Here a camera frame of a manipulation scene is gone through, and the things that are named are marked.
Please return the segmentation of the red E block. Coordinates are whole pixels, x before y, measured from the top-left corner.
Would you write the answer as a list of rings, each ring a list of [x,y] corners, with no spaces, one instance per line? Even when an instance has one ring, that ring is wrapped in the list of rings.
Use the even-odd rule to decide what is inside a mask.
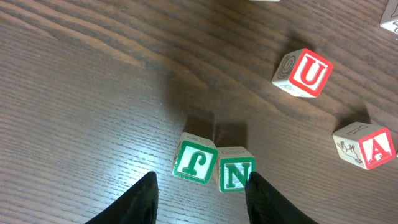
[[[389,0],[382,15],[380,26],[397,34],[397,0]]]

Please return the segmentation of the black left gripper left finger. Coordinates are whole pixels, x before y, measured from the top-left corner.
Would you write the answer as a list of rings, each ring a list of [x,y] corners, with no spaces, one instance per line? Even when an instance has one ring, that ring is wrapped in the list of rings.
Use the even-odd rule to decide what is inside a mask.
[[[158,202],[157,176],[151,171],[86,224],[156,224]]]

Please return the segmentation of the red A block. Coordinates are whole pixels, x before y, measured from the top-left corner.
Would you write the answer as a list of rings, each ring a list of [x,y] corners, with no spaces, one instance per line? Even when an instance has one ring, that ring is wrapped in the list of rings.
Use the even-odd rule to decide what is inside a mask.
[[[335,131],[333,140],[342,160],[366,170],[396,156],[390,131],[380,125],[354,122]]]

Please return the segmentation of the green N block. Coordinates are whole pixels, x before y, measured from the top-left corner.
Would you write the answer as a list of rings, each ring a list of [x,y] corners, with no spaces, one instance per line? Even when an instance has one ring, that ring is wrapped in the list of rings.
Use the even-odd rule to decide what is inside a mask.
[[[213,177],[222,193],[244,192],[251,172],[256,170],[255,157],[242,146],[217,147],[218,157]]]

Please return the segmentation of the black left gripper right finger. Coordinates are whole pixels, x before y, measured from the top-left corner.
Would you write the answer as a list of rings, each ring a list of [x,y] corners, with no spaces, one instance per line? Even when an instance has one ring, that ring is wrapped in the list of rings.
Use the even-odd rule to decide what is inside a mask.
[[[251,172],[245,185],[250,224],[317,224],[258,172]]]

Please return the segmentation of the green J block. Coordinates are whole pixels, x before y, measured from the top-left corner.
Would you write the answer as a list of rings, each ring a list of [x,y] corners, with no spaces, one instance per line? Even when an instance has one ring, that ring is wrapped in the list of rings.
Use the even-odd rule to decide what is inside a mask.
[[[175,153],[172,174],[206,185],[213,173],[218,150],[212,140],[183,132]]]

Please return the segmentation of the red U block left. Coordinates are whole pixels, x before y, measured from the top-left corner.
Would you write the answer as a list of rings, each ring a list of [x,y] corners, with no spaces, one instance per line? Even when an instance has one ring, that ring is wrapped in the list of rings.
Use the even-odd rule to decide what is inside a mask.
[[[303,48],[285,54],[272,78],[272,84],[294,97],[317,98],[334,65]]]

